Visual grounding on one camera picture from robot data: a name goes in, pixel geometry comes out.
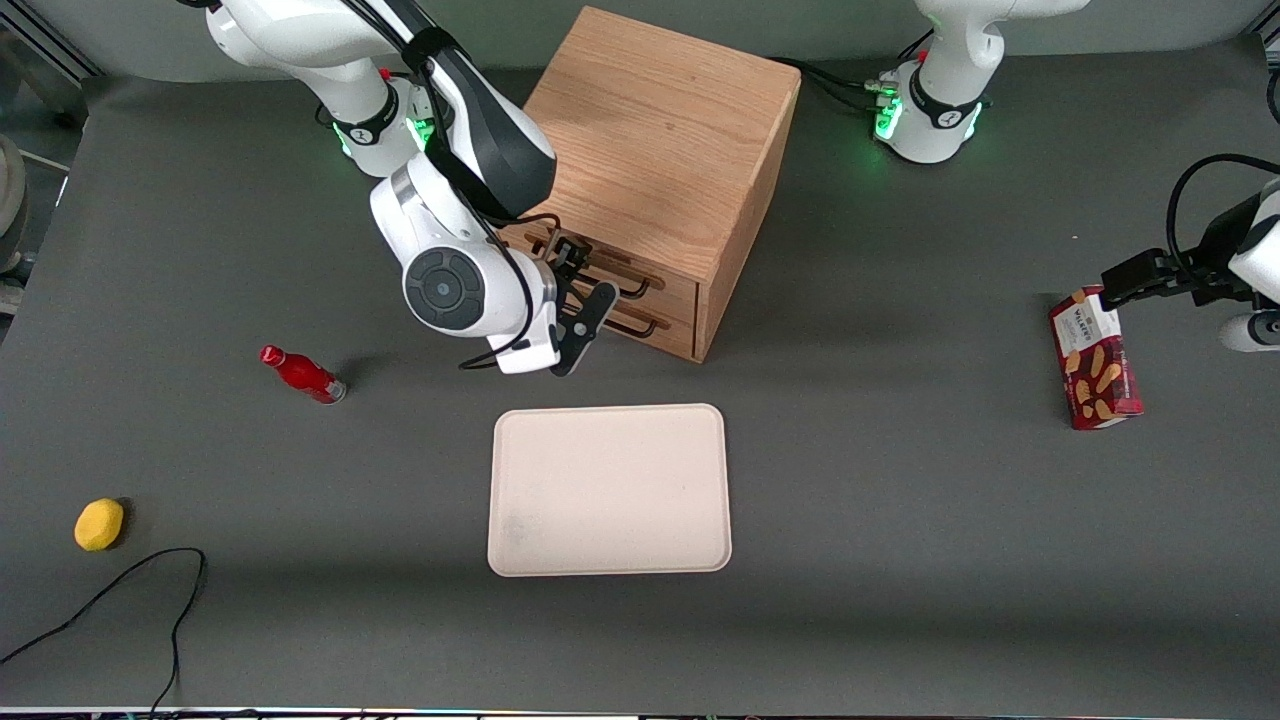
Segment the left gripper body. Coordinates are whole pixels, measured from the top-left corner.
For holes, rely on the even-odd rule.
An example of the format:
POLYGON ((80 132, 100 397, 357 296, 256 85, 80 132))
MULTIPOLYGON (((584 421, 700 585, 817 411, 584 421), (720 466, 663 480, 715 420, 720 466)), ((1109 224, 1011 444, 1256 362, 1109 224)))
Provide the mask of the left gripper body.
POLYGON ((1267 201, 1261 195, 1219 214, 1187 254, 1197 304, 1267 301, 1267 201))

